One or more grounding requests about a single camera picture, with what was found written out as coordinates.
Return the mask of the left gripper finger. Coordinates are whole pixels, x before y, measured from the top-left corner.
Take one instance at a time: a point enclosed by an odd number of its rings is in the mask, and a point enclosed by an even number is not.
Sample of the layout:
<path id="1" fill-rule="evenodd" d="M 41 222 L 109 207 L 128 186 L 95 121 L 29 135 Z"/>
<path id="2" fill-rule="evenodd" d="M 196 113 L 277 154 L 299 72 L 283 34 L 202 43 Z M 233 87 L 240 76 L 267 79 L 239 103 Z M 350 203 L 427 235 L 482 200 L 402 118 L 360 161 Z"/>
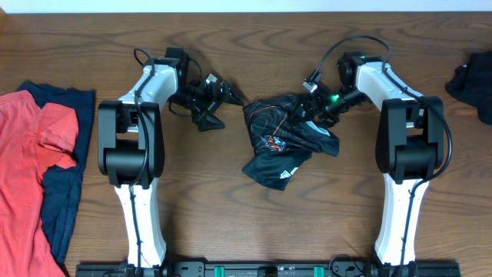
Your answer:
<path id="1" fill-rule="evenodd" d="M 221 83 L 221 94 L 222 94 L 222 101 L 224 103 L 228 103 L 231 105 L 244 106 L 244 101 L 241 99 L 241 97 L 239 95 L 237 95 L 233 91 L 233 88 L 230 86 L 230 84 L 226 80 L 224 80 Z"/>
<path id="2" fill-rule="evenodd" d="M 223 129 L 225 124 L 210 112 L 202 112 L 198 115 L 198 131 L 206 132 L 215 129 Z"/>

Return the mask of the black patterned sports jersey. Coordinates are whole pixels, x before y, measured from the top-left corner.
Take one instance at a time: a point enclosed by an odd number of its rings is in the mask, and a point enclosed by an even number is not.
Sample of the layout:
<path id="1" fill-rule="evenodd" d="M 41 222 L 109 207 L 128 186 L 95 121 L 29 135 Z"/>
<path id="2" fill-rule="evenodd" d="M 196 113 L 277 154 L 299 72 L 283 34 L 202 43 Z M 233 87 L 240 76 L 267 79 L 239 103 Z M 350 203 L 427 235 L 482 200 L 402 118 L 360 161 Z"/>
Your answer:
<path id="1" fill-rule="evenodd" d="M 339 138 L 312 122 L 295 122 L 301 95 L 258 100 L 243 108 L 254 158 L 242 172 L 264 187 L 284 191 L 291 177 L 313 153 L 339 155 Z"/>

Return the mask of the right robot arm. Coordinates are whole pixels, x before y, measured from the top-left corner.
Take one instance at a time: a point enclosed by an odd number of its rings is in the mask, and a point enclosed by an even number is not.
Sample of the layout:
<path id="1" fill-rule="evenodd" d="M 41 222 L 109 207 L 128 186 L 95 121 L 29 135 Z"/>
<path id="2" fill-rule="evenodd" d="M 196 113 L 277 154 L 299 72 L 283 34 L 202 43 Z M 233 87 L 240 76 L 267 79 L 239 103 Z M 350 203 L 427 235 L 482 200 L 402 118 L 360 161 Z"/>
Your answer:
<path id="1" fill-rule="evenodd" d="M 408 87 L 381 56 L 346 52 L 337 69 L 338 92 L 321 81 L 318 69 L 304 80 L 309 94 L 300 119 L 331 127 L 355 105 L 370 102 L 379 110 L 375 158 L 384 176 L 384 210 L 374 251 L 383 267 L 409 269 L 421 203 L 449 139 L 443 102 Z"/>

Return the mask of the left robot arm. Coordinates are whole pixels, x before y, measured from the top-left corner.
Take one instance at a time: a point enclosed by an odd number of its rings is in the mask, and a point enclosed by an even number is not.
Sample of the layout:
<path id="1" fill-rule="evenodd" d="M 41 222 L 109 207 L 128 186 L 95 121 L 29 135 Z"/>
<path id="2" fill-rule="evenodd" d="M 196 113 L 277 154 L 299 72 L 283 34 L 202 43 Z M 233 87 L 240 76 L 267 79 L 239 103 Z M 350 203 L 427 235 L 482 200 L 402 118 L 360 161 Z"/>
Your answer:
<path id="1" fill-rule="evenodd" d="M 121 273 L 159 273 L 166 243 L 158 216 L 157 184 L 165 166 L 161 110 L 180 105 L 201 132 L 224 128 L 214 116 L 224 103 L 243 100 L 227 81 L 214 75 L 188 80 L 188 54 L 148 56 L 134 87 L 98 106 L 98 167 L 114 186 L 125 217 L 128 259 Z"/>

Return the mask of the black garment at right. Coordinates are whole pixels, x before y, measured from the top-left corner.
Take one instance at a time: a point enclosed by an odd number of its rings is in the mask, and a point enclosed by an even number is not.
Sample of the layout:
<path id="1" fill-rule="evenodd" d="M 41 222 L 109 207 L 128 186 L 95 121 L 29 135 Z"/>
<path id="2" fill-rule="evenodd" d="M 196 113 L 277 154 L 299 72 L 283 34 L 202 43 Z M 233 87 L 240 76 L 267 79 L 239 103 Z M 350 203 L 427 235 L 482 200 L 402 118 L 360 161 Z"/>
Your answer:
<path id="1" fill-rule="evenodd" d="M 491 51 L 472 53 L 468 63 L 454 69 L 445 89 L 459 102 L 475 107 L 478 118 L 491 125 Z"/>

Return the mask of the navy blue shirt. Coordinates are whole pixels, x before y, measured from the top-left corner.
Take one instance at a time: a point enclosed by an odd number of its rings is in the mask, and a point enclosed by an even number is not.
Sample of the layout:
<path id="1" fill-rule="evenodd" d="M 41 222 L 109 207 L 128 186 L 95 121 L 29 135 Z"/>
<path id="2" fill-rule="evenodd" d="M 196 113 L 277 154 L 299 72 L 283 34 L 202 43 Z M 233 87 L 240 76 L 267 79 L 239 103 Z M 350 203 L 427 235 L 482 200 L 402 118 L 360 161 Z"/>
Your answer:
<path id="1" fill-rule="evenodd" d="M 73 108 L 78 118 L 79 133 L 72 153 L 77 165 L 69 169 L 53 166 L 42 180 L 45 190 L 41 208 L 42 230 L 54 260 L 62 270 L 66 270 L 65 259 L 81 199 L 81 185 L 94 122 L 95 91 L 59 88 L 31 81 L 23 82 L 18 89 L 29 91 L 41 108 L 48 103 L 64 105 Z"/>

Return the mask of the red shirt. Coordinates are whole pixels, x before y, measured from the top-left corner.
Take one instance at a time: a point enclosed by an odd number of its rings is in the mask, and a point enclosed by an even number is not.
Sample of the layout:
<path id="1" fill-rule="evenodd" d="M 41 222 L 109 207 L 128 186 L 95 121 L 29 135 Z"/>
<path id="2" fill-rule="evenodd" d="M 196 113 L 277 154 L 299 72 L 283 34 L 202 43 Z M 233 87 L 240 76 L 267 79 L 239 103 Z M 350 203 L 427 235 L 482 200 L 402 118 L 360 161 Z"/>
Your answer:
<path id="1" fill-rule="evenodd" d="M 61 276 L 42 231 L 42 180 L 49 168 L 75 166 L 75 110 L 39 107 L 23 90 L 1 97 L 1 274 Z"/>

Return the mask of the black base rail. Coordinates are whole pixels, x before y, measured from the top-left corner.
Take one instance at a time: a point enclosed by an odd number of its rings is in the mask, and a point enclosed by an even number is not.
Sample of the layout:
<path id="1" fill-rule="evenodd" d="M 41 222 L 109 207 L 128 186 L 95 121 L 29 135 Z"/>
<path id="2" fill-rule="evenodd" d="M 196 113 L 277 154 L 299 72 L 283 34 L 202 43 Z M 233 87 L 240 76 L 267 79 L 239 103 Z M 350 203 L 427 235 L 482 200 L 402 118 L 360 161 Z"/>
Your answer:
<path id="1" fill-rule="evenodd" d="M 417 262 L 397 270 L 395 266 L 378 266 L 369 262 L 352 262 L 342 259 L 329 263 L 210 263 L 173 262 L 162 267 L 140 268 L 121 264 L 82 264 L 76 277 L 373 277 L 421 276 L 460 277 L 456 262 Z"/>

